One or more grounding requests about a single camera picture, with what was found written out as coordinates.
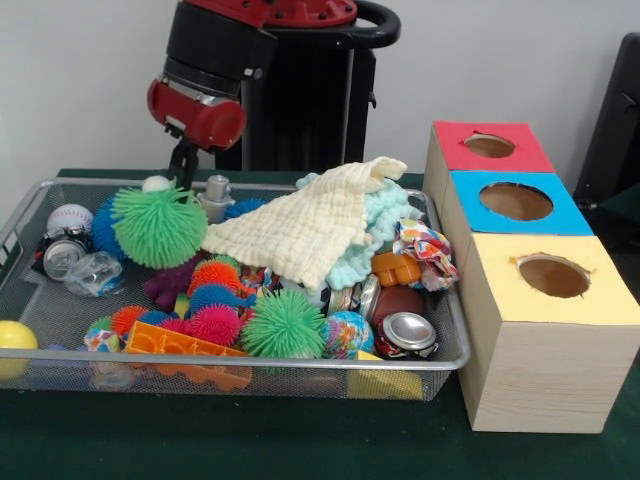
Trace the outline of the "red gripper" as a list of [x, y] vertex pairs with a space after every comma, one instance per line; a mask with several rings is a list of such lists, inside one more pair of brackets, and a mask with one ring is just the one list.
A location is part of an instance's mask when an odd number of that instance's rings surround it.
[[[151, 116], [176, 138], [185, 138], [202, 150], [226, 150], [240, 138], [246, 126], [241, 104], [224, 96], [201, 92], [168, 77], [154, 79], [147, 91]], [[198, 148], [180, 141], [172, 150], [169, 180], [180, 180], [190, 190], [199, 166]]]

